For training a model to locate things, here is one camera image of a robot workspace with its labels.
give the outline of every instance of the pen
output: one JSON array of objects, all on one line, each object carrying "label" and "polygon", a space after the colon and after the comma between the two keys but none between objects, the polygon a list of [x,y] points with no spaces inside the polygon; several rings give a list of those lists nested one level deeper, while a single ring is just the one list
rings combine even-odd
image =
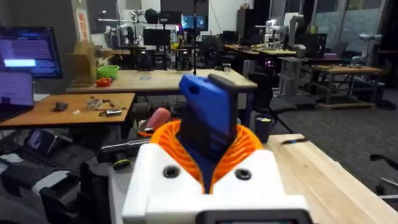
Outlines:
[{"label": "pen", "polygon": [[308,141],[307,138],[301,138],[301,139],[294,139],[294,140],[286,140],[286,141],[283,141],[281,144],[294,144],[297,142],[306,142],[306,141]]}]

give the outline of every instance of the poster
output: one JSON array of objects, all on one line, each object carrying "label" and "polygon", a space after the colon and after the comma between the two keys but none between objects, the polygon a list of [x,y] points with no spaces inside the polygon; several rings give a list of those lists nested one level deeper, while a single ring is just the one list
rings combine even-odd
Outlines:
[{"label": "poster", "polygon": [[87,12],[84,9],[76,9],[76,21],[79,30],[80,42],[91,42]]}]

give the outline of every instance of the black mug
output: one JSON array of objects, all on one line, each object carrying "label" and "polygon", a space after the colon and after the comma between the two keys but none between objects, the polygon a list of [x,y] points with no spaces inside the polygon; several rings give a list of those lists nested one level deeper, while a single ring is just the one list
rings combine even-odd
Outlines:
[{"label": "black mug", "polygon": [[276,121],[271,115],[259,114],[254,118],[254,133],[260,139],[260,142],[267,143],[272,128]]}]

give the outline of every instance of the orange spiral mount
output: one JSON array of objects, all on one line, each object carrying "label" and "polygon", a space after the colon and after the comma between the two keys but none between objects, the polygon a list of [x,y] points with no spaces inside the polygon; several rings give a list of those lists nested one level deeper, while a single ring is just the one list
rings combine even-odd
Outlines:
[{"label": "orange spiral mount", "polygon": [[[199,166],[190,154],[183,148],[176,134],[180,130],[181,121],[172,121],[161,126],[152,136],[150,143],[162,147],[175,161],[177,161],[192,177],[203,186],[202,174]],[[250,129],[237,124],[236,139],[229,146],[224,156],[214,170],[211,189],[214,184],[223,178],[236,165],[250,156],[255,150],[262,149],[260,140]]]}]

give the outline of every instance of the cable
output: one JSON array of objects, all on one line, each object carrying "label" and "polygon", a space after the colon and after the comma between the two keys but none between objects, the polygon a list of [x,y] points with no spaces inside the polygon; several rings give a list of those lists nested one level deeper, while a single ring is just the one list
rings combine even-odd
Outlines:
[{"label": "cable", "polygon": [[217,19],[217,16],[216,16],[216,12],[214,11],[214,7],[213,7],[213,1],[212,1],[212,0],[209,0],[209,2],[210,2],[210,5],[211,5],[211,10],[213,11],[214,18],[216,19],[217,26],[218,26],[218,28],[220,29],[220,33],[222,33],[223,30],[221,29],[220,24],[218,23],[218,19]]}]

